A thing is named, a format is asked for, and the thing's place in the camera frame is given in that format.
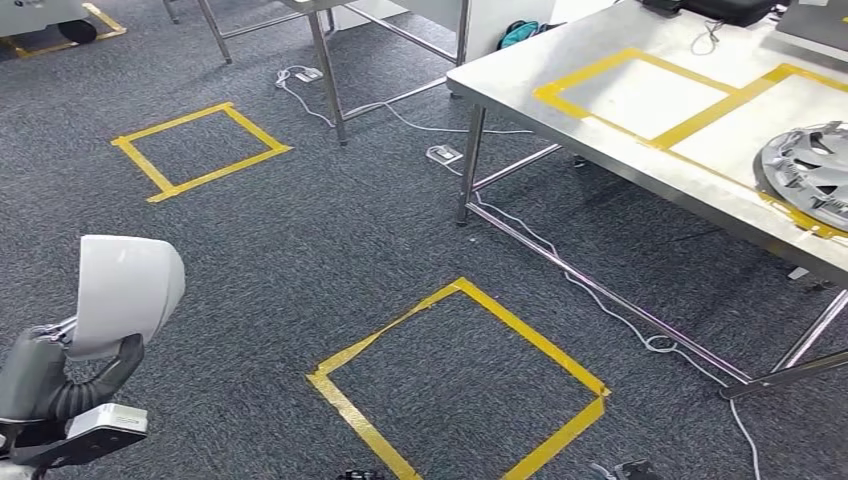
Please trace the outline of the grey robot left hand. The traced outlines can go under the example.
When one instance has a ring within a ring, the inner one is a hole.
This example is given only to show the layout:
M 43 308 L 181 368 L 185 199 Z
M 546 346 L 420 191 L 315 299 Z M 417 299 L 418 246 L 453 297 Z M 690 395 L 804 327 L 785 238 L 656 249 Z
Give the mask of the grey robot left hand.
M 94 377 L 74 382 L 65 374 L 66 349 L 56 325 L 24 330 L 1 370 L 1 422 L 65 421 L 109 402 L 144 358 L 143 336 L 123 338 L 115 357 Z

